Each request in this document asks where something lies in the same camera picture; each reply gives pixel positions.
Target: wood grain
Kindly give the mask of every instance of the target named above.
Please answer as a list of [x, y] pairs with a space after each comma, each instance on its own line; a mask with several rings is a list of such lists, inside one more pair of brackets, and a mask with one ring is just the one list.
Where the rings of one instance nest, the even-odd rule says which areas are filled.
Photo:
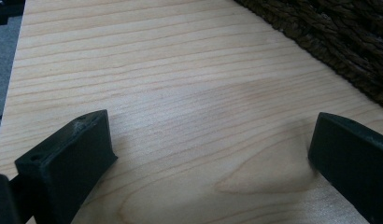
[[98, 109], [120, 158], [74, 223], [366, 223], [306, 152], [320, 111], [383, 109], [234, 1], [28, 0], [0, 173]]

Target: gray floor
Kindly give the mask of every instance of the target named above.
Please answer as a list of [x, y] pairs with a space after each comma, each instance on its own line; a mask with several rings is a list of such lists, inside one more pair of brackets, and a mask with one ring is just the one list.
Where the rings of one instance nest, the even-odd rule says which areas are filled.
[[0, 116], [5, 105], [8, 82], [14, 53], [17, 47], [22, 17], [8, 19], [7, 25], [0, 26]]

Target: dark brown woven material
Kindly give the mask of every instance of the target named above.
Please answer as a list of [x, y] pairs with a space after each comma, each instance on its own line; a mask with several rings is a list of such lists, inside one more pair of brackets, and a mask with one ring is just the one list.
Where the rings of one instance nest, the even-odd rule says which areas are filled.
[[383, 106], [383, 0], [235, 0]]

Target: light wood tabletop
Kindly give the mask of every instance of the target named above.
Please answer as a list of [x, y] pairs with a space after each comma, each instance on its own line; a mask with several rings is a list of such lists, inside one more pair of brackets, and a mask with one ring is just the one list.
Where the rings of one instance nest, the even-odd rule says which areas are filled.
[[99, 109], [119, 159], [74, 223], [367, 223], [306, 153], [320, 111], [383, 108], [232, 0], [28, 0], [0, 174]]

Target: wooden surface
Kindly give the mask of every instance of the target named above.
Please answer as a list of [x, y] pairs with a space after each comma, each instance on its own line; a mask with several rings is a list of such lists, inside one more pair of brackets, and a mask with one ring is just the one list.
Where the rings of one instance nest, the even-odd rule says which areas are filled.
[[231, 0], [28, 0], [0, 173], [98, 109], [120, 158], [74, 223], [366, 223], [306, 152], [320, 111], [383, 109]]

